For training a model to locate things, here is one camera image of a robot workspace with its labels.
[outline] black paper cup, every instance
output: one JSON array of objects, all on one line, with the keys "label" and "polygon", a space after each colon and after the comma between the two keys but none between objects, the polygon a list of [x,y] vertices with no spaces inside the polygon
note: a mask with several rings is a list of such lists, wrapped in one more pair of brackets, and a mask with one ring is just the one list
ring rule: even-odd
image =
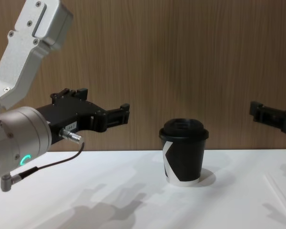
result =
[{"label": "black paper cup", "polygon": [[209,132],[195,119],[172,119],[159,132],[166,180],[176,186],[199,182]]}]

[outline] silver robot arm segment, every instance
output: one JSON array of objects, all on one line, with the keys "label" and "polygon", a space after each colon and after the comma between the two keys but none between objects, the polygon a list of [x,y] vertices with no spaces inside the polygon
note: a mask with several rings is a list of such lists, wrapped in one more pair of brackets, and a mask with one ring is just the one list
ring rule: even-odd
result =
[{"label": "silver robot arm segment", "polygon": [[0,61],[0,108],[26,96],[42,58],[61,48],[72,19],[59,0],[25,2]]},{"label": "silver robot arm segment", "polygon": [[[26,96],[42,58],[61,48],[72,19],[59,0],[26,0],[0,61],[0,110]],[[0,114],[0,177],[49,150],[48,124],[30,107]]]}]

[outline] cylindrical joint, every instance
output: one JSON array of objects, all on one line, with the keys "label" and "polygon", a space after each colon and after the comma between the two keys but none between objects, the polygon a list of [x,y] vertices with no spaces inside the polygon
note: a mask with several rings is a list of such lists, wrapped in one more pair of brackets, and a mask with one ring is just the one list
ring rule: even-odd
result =
[{"label": "cylindrical joint", "polygon": [[21,107],[0,115],[0,177],[46,153],[52,143],[47,121]]},{"label": "cylindrical joint", "polygon": [[84,139],[82,136],[72,133],[66,129],[61,129],[59,135],[63,137],[64,139],[75,142],[77,144],[82,144],[84,142]]},{"label": "cylindrical joint", "polygon": [[11,176],[10,174],[6,174],[1,176],[0,178],[0,186],[3,192],[8,192],[11,189]]}]

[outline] white table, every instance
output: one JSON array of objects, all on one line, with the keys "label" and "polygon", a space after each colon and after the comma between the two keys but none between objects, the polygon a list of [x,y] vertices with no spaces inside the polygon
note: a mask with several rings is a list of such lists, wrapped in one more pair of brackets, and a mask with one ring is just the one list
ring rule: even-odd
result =
[{"label": "white table", "polygon": [[[73,154],[47,153],[12,175]],[[0,190],[0,229],[286,229],[286,150],[205,151],[196,187],[167,184],[162,157],[84,152],[38,171]]]}]

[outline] robotic arm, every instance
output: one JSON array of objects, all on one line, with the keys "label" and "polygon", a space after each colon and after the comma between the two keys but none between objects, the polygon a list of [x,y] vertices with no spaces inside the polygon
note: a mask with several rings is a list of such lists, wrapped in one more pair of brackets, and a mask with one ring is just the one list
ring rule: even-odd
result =
[{"label": "robotic arm", "polygon": [[63,139],[78,144],[81,130],[104,132],[128,123],[129,105],[106,111],[87,101],[88,89],[64,89],[51,95],[51,104],[21,107],[1,114],[23,99],[41,60],[61,48],[72,14],[60,0],[26,0],[0,62],[0,177],[2,191],[20,181],[10,172],[46,153]]}]

